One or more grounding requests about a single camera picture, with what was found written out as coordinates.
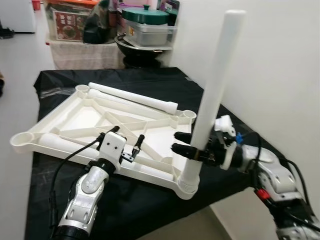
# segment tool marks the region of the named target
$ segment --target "blue connector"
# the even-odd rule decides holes
[[[236,134],[235,140],[237,144],[241,144],[244,141],[242,134],[240,132]]]

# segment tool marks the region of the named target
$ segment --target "white plastic rod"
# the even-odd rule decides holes
[[[117,103],[120,103],[120,104],[126,104],[126,105],[135,106],[137,108],[146,109],[148,111],[155,111],[155,112],[157,111],[157,110],[155,110],[153,108],[146,107],[146,106],[141,105],[139,103],[136,103],[136,102],[133,102],[133,101],[128,101],[128,100],[125,100],[125,99],[120,98],[120,97],[112,96],[112,95],[103,93],[103,92],[101,92],[101,91],[99,91],[97,89],[93,89],[93,88],[91,88],[89,90],[88,95],[90,97],[93,97],[93,98],[106,99],[106,100],[110,100],[110,101],[117,102]]]
[[[84,147],[81,144],[62,139],[61,137],[51,133],[43,134],[40,137],[38,144],[41,146],[45,146],[51,149],[57,149],[59,151],[64,151],[71,154]],[[89,147],[80,152],[78,155],[95,159],[98,156],[98,154],[99,152],[97,150]]]
[[[51,133],[45,133],[43,134],[38,142],[39,145],[44,146],[44,147],[48,147],[51,149],[56,149],[59,151],[64,151],[67,153],[74,153],[75,151],[83,148],[84,146],[72,141],[68,141],[65,139],[62,139],[61,137],[55,135],[55,134],[51,134]],[[82,152],[80,152],[78,155],[83,156],[83,157],[87,157],[90,159],[95,159],[98,155],[99,152],[93,148],[87,148],[85,150],[83,150]],[[136,162],[126,162],[125,160],[122,161],[122,164],[125,168],[127,169],[131,169],[135,172],[141,172],[144,174],[148,174],[151,176],[155,176],[158,178],[162,178],[162,179],[166,179],[169,181],[173,181],[174,176],[170,173],[149,167],[149,166],[145,166],[142,164],[138,164]]]
[[[172,101],[162,101],[159,99],[151,98],[148,96],[142,96],[139,94],[119,90],[113,87],[104,86],[104,85],[93,83],[93,82],[89,82],[88,86],[91,89],[96,89],[106,94],[117,96],[122,99],[128,99],[130,101],[143,104],[155,109],[160,109],[162,111],[165,111],[168,114],[175,114],[178,107],[178,103],[175,103]]]
[[[211,79],[208,79],[202,95],[200,108],[192,133],[190,145],[204,150],[208,143],[211,129],[216,120],[220,102],[226,86],[226,73],[237,45],[246,12],[228,10],[213,56],[210,68]],[[188,159],[179,178],[179,186],[184,191],[196,192],[199,184],[199,173],[202,162]]]

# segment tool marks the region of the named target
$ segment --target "table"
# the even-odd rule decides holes
[[[136,94],[178,103],[179,110],[198,112],[203,90],[178,68],[105,69],[105,70],[47,70],[39,74],[34,87],[39,97],[39,115],[42,119],[79,84],[95,82]],[[250,129],[229,110],[220,106],[218,116],[229,114],[237,132]],[[246,144],[256,145],[248,137]],[[262,146],[281,155],[266,141]],[[48,239],[48,193],[53,172],[61,160],[34,153],[31,187],[28,202],[26,239]],[[83,166],[67,162],[56,180],[59,218],[67,205],[71,182],[79,176]],[[170,190],[151,183],[121,175],[114,175],[104,188],[98,203],[98,214],[91,239],[137,239],[164,225],[186,217],[206,206],[250,186],[248,175],[236,169],[224,171],[219,167],[203,165],[197,193],[190,200],[182,200]]]

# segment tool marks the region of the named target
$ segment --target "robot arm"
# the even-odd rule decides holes
[[[318,219],[298,191],[293,174],[280,164],[277,156],[261,146],[237,144],[241,136],[236,136],[228,115],[216,120],[214,133],[204,151],[177,143],[172,150],[207,165],[224,170],[237,168],[251,174],[254,192],[272,214],[280,240],[320,240]],[[190,143],[190,133],[176,132],[174,136]]]
[[[77,181],[75,196],[68,203],[66,210],[54,231],[54,240],[88,240],[96,214],[97,202],[109,177],[120,170],[121,162],[133,162],[140,151],[144,136],[140,135],[132,153],[123,152],[126,138],[109,131],[98,146],[97,161],[89,163],[90,170]]]

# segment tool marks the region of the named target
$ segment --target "green pot lid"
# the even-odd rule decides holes
[[[141,7],[127,7],[122,10],[122,17],[140,24],[161,25],[167,24],[169,14],[159,10],[149,10],[149,5]]]

